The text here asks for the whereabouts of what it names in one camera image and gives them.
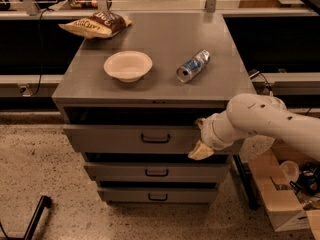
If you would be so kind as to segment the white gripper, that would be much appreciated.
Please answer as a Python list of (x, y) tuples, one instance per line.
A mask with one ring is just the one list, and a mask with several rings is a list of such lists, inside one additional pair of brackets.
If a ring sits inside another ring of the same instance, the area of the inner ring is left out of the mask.
[(207, 118), (198, 118), (195, 124), (201, 131), (201, 140), (198, 140), (188, 157), (193, 160), (203, 160), (214, 154), (214, 150), (222, 150), (226, 143), (218, 138), (214, 131), (214, 122), (217, 114)]

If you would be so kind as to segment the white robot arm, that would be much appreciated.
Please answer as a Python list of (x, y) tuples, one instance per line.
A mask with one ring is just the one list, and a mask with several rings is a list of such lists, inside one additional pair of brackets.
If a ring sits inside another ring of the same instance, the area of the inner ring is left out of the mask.
[(280, 139), (305, 155), (320, 160), (320, 120), (292, 113), (274, 96), (238, 94), (226, 110), (197, 120), (200, 139), (188, 154), (203, 160), (216, 150), (231, 146), (249, 136), (262, 135)]

